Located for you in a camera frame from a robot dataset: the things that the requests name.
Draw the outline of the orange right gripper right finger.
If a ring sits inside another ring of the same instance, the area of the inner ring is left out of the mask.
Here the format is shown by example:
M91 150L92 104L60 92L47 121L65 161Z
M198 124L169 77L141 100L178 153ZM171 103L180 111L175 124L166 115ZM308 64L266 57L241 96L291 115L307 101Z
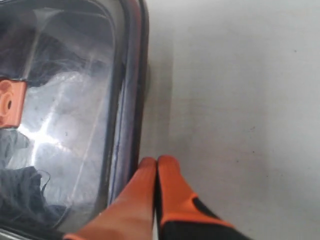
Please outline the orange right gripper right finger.
M157 160L156 215L160 240L247 240L214 214L188 185L176 158Z

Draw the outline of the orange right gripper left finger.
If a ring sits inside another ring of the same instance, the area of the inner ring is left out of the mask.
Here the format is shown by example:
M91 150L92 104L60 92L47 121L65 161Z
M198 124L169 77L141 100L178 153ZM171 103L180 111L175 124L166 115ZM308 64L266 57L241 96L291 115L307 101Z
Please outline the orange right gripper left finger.
M143 158L114 202L65 240L151 240L157 163Z

